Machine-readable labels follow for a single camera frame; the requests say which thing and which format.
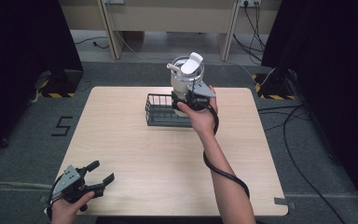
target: forearm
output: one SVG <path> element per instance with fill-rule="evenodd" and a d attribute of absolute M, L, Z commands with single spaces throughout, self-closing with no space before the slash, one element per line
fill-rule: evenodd
<path fill-rule="evenodd" d="M 216 168 L 235 175 L 213 133 L 199 133 L 208 161 Z M 255 223 L 245 190 L 236 182 L 211 171 L 214 194 L 225 224 Z"/>

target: black cable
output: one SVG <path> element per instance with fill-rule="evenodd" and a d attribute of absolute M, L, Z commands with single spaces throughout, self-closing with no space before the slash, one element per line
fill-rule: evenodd
<path fill-rule="evenodd" d="M 246 8 L 247 7 L 245 7 L 244 9 L 245 9 L 245 14 L 246 14 L 246 17 L 248 18 L 248 21 L 251 23 L 251 26 L 252 26 L 252 30 L 254 31 L 254 36 L 255 36 L 255 38 L 257 39 L 257 41 L 260 43 L 260 45 L 261 46 L 264 46 L 264 43 L 263 43 L 263 41 L 261 40 L 261 38 L 260 38 L 260 35 L 258 34 L 258 28 L 257 28 L 257 30 L 255 29 L 255 27 L 254 27 L 254 25 L 253 25 L 253 23 L 252 23 L 252 20 L 251 20 L 251 18 L 249 17 L 249 14 L 248 14 L 248 11 L 246 10 Z M 257 18 L 257 16 L 258 17 L 260 17 L 259 15 L 259 12 L 257 12 L 257 8 L 256 8 L 256 25 L 258 26 L 258 18 Z"/>
<path fill-rule="evenodd" d="M 99 44 L 97 44 L 97 42 L 92 42 L 92 44 L 94 45 L 94 47 L 98 47 L 98 48 L 100 48 L 100 49 L 107 49 L 107 48 L 109 48 L 109 45 L 108 46 L 106 46 L 106 47 L 101 47 Z"/>
<path fill-rule="evenodd" d="M 254 34 L 254 37 L 252 38 L 252 41 L 251 41 L 251 45 L 250 45 L 250 49 L 252 48 L 252 45 L 253 45 L 253 42 L 255 41 L 255 34 Z M 251 55 L 249 55 L 249 59 L 252 61 L 252 63 L 255 63 L 255 64 L 261 64 L 261 59 L 257 57 L 257 60 L 260 61 L 260 63 L 256 63 L 255 61 L 253 61 Z"/>
<path fill-rule="evenodd" d="M 206 166 L 208 166 L 208 168 L 210 168 L 212 171 L 214 171 L 215 173 L 219 174 L 219 175 L 222 175 L 228 179 L 231 179 L 233 180 L 234 182 L 236 182 L 237 184 L 241 185 L 241 187 L 243 187 L 243 189 L 245 190 L 245 193 L 246 195 L 248 196 L 248 198 L 250 198 L 250 192 L 249 192 L 249 189 L 248 189 L 248 186 L 242 181 L 240 180 L 239 178 L 237 178 L 235 175 L 231 175 L 229 173 L 226 173 L 222 170 L 219 170 L 217 169 L 216 167 L 214 167 L 209 161 L 208 161 L 208 158 L 206 157 L 205 155 L 205 151 L 203 152 L 203 159 L 204 159 L 204 162 L 206 164 Z"/>
<path fill-rule="evenodd" d="M 339 215 L 339 213 L 336 211 L 336 209 L 330 204 L 329 201 L 327 201 L 325 199 L 325 197 L 322 195 L 322 193 L 317 190 L 310 182 L 309 180 L 305 177 L 305 175 L 301 172 L 301 170 L 299 169 L 299 167 L 297 166 L 295 159 L 293 158 L 292 152 L 290 151 L 290 147 L 287 144 L 287 138 L 286 138 L 286 123 L 287 121 L 290 119 L 290 117 L 292 117 L 292 115 L 301 107 L 302 105 L 299 105 L 298 107 L 296 107 L 286 118 L 286 120 L 284 121 L 283 124 L 283 141 L 284 141 L 284 145 L 286 146 L 286 150 L 287 153 L 289 154 L 290 160 L 292 161 L 293 165 L 296 167 L 296 169 L 298 170 L 298 172 L 300 173 L 300 175 L 304 178 L 304 180 L 310 185 L 310 187 L 319 195 L 319 197 L 321 197 L 322 200 L 324 200 L 324 202 L 330 207 L 330 209 L 334 212 L 334 214 L 337 216 L 337 218 L 341 221 L 341 223 L 345 224 L 345 221 L 342 219 L 342 217 Z"/>
<path fill-rule="evenodd" d="M 271 131 L 272 129 L 281 127 L 281 126 L 283 126 L 283 125 L 284 125 L 284 123 L 275 125 L 275 126 L 273 126 L 273 127 L 270 127 L 270 128 L 265 129 L 264 132 Z"/>
<path fill-rule="evenodd" d="M 258 36 L 258 42 L 260 43 L 261 49 L 264 51 L 264 47 L 266 46 L 263 42 L 263 40 L 260 37 L 260 32 L 258 31 L 258 23 L 260 21 L 260 3 L 259 2 L 255 2 L 255 12 L 256 12 L 256 16 L 255 16 L 255 28 L 256 28 L 256 34 Z"/>
<path fill-rule="evenodd" d="M 261 59 L 251 52 L 251 50 L 257 50 L 257 49 L 252 49 L 252 48 L 250 48 L 250 47 L 247 47 L 246 45 L 242 44 L 242 43 L 240 42 L 240 40 L 238 40 L 238 38 L 237 38 L 235 35 L 233 35 L 233 37 L 234 37 L 234 39 L 237 41 L 237 43 L 240 45 L 240 47 L 241 47 L 245 52 L 247 52 L 247 53 L 249 54 L 249 56 L 252 55 L 254 58 L 256 58 L 258 61 L 261 62 Z"/>
<path fill-rule="evenodd" d="M 213 118 L 214 118 L 213 133 L 216 134 L 217 129 L 219 127 L 219 118 L 217 117 L 216 111 L 214 110 L 213 106 L 211 106 L 211 105 L 203 105 L 203 104 L 201 104 L 201 105 L 204 106 L 206 109 L 208 109 L 211 112 L 211 114 L 213 115 Z M 246 195 L 248 196 L 248 198 L 250 198 L 249 188 L 242 180 L 237 178 L 235 175 L 231 175 L 231 174 L 229 174 L 227 172 L 224 172 L 224 171 L 216 168 L 215 166 L 213 166 L 208 161 L 208 158 L 206 157 L 205 151 L 203 151 L 203 159 L 204 159 L 205 165 L 208 166 L 209 169 L 211 169 L 212 171 L 214 171 L 215 173 L 217 173 L 219 175 L 222 175 L 222 176 L 224 176 L 224 177 L 226 177 L 228 179 L 233 180 L 234 182 L 239 184 L 241 187 L 243 187 L 243 189 L 245 190 Z"/>
<path fill-rule="evenodd" d="M 53 205 L 53 202 L 51 201 L 52 200 L 52 197 L 53 197 L 53 191 L 55 189 L 55 187 L 57 186 L 58 182 L 61 180 L 62 178 L 62 175 L 60 175 L 60 177 L 57 178 L 57 180 L 54 182 L 50 192 L 48 193 L 48 198 L 46 199 L 46 211 L 47 211 L 47 214 L 48 214 L 48 218 L 51 220 L 52 218 L 52 210 L 51 210 L 51 207 Z"/>
<path fill-rule="evenodd" d="M 264 111 L 264 110 L 273 110 L 273 109 L 283 109 L 283 108 L 295 108 L 302 105 L 284 105 L 284 106 L 275 106 L 275 107 L 268 107 L 268 108 L 261 108 L 257 109 L 258 112 Z"/>
<path fill-rule="evenodd" d="M 278 112 L 278 111 L 269 111 L 269 112 L 261 112 L 261 113 L 258 113 L 260 115 L 262 114 L 280 114 L 280 115 L 289 115 L 289 113 L 283 113 L 283 112 Z M 302 120 L 311 120 L 311 119 L 305 119 L 305 118 L 301 118 L 300 115 L 303 115 L 303 114 L 307 114 L 307 112 L 304 112 L 304 113 L 301 113 L 301 114 L 298 114 L 298 115 L 292 115 L 293 117 L 295 117 L 295 119 L 302 119 Z"/>
<path fill-rule="evenodd" d="M 92 37 L 92 38 L 87 38 L 87 39 L 84 39 L 84 40 L 82 40 L 80 42 L 77 42 L 75 44 L 78 45 L 78 44 L 84 43 L 84 42 L 86 42 L 88 40 L 91 40 L 91 39 L 101 39 L 101 38 L 106 38 L 106 36 L 95 36 L 95 37 Z"/>

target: wooden table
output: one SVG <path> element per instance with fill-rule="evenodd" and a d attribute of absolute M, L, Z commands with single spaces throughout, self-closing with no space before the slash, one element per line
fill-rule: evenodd
<path fill-rule="evenodd" d="M 146 125 L 148 93 L 170 94 L 171 87 L 96 87 L 92 90 L 59 175 L 69 165 L 101 166 L 86 175 L 88 185 L 112 172 L 104 196 L 91 200 L 85 215 L 219 216 L 210 170 L 192 128 Z M 236 175 L 251 192 L 256 216 L 284 216 L 286 205 L 258 116 L 245 88 L 215 88 L 220 126 L 216 138 Z"/>

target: wall outlet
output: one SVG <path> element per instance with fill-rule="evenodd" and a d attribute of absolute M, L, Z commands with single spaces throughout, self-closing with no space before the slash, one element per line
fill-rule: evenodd
<path fill-rule="evenodd" d="M 261 5 L 261 0 L 240 0 L 240 7 L 245 7 L 245 1 L 248 1 L 248 7 L 255 7 L 256 3 Z"/>

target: black wire basket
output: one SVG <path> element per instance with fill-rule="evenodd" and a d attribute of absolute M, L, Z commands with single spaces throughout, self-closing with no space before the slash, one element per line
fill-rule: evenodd
<path fill-rule="evenodd" d="M 169 94 L 147 94 L 147 126 L 190 128 L 190 118 L 178 116 L 172 109 L 172 97 Z"/>

